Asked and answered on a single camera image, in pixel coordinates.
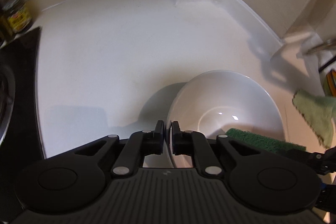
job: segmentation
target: white countertop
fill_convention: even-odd
[[[324,152],[291,102],[311,86],[300,44],[270,61],[239,18],[209,1],[69,0],[41,12],[34,26],[42,26],[37,99],[46,156],[153,129],[184,83],[217,69],[258,82],[280,110],[286,140]]]

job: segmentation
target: faucet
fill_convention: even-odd
[[[328,39],[322,44],[312,47],[311,49],[306,51],[304,54],[308,55],[308,54],[313,54],[313,53],[320,52],[320,51],[330,51],[330,50],[336,50],[336,38]]]

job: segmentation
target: ribbed black surface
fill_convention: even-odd
[[[195,169],[139,169],[114,180],[94,204],[75,213],[48,216],[25,211],[13,224],[316,224],[311,211],[271,216],[238,203],[220,180]]]

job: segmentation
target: silver screw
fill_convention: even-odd
[[[222,172],[222,169],[218,166],[208,166],[206,167],[205,172],[209,175],[218,175]]]
[[[129,173],[129,169],[125,166],[118,166],[113,168],[113,173],[116,175],[126,175]]]

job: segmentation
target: yellow label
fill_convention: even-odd
[[[24,4],[15,14],[9,16],[8,22],[15,33],[20,32],[31,21],[31,15]]]

